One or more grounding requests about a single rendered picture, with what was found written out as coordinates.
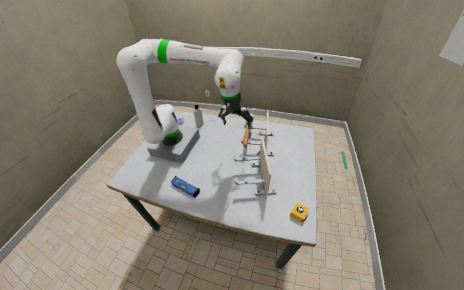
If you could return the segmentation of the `blue spirit level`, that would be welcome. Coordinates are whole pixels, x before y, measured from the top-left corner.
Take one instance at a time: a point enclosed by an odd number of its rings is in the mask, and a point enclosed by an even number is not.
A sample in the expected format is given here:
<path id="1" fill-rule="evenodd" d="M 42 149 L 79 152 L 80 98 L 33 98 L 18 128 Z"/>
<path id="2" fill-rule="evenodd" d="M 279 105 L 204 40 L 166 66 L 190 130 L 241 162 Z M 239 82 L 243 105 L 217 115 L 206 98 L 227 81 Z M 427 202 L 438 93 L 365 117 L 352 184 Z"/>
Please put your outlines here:
<path id="1" fill-rule="evenodd" d="M 175 187 L 177 187 L 178 189 L 184 191 L 185 193 L 191 195 L 192 197 L 196 197 L 199 192 L 200 192 L 200 189 L 193 186 L 192 184 L 180 179 L 179 177 L 175 176 L 171 181 L 171 184 Z"/>

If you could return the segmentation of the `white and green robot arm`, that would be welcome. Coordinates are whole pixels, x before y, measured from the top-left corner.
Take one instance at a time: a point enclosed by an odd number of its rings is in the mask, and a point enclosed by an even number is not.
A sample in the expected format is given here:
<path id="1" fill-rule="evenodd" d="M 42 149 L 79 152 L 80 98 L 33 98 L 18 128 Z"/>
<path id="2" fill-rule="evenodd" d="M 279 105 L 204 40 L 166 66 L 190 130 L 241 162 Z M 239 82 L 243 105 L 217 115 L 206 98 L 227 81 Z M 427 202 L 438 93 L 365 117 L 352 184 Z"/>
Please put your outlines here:
<path id="1" fill-rule="evenodd" d="M 122 49 L 117 56 L 117 65 L 136 107 L 143 137 L 150 144 L 163 142 L 172 146 L 183 139 L 183 134 L 171 105 L 160 105 L 156 109 L 147 72 L 149 62 L 216 67 L 215 80 L 224 104 L 229 107 L 241 103 L 240 75 L 244 59 L 240 51 L 144 38 Z"/>

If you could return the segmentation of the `white bottle with black cap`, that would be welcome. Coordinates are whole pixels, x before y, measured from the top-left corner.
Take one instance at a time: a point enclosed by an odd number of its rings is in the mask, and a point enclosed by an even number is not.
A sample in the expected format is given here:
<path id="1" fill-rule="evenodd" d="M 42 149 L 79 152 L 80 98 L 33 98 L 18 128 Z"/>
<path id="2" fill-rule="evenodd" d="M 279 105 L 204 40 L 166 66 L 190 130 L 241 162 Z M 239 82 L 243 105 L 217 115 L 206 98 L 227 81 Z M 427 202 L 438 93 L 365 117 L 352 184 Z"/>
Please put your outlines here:
<path id="1" fill-rule="evenodd" d="M 201 127 L 202 125 L 204 125 L 202 109 L 199 108 L 199 105 L 195 105 L 195 109 L 193 113 L 194 113 L 196 127 Z"/>

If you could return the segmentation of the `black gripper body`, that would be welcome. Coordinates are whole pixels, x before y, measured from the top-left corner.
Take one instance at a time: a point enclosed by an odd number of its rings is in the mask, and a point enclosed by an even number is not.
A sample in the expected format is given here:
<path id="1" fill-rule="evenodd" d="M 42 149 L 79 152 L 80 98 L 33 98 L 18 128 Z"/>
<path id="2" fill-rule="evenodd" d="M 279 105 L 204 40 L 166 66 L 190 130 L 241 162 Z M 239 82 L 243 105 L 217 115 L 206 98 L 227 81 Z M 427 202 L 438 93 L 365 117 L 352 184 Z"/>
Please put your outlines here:
<path id="1" fill-rule="evenodd" d="M 239 104 L 236 105 L 236 106 L 229 106 L 229 107 L 226 106 L 226 109 L 227 109 L 228 111 L 232 111 L 232 114 L 236 114 L 235 111 L 237 111 L 237 112 L 240 113 L 240 112 L 242 111 L 241 108 L 242 108 L 242 107 L 241 107 L 241 103 L 239 103 Z"/>

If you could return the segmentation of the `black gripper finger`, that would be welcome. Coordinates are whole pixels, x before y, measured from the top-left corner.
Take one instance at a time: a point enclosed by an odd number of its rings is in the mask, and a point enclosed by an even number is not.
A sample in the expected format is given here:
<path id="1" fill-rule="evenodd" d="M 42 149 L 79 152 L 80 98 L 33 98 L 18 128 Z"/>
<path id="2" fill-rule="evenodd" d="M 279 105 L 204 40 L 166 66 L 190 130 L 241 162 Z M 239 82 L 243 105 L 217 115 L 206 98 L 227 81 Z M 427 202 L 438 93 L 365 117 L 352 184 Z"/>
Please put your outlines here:
<path id="1" fill-rule="evenodd" d="M 220 114 L 219 114 L 219 116 L 218 116 L 218 117 L 221 117 L 221 119 L 223 119 L 224 125 L 226 125 L 226 122 L 227 122 L 227 121 L 226 121 L 226 116 L 227 116 L 228 114 L 232 113 L 232 111 L 229 111 L 229 112 L 228 112 L 228 110 L 227 110 L 225 113 L 223 113 L 223 111 L 224 111 L 225 109 L 226 109 L 226 106 L 222 105 L 222 107 L 221 107 L 221 112 L 220 112 Z M 223 113 L 223 114 L 222 114 L 222 113 Z"/>
<path id="2" fill-rule="evenodd" d="M 251 115 L 251 113 L 248 111 L 247 107 L 241 108 L 241 112 L 235 111 L 236 114 L 239 116 L 243 117 L 245 120 L 248 121 L 248 129 L 250 129 L 250 123 L 253 122 L 254 117 Z"/>

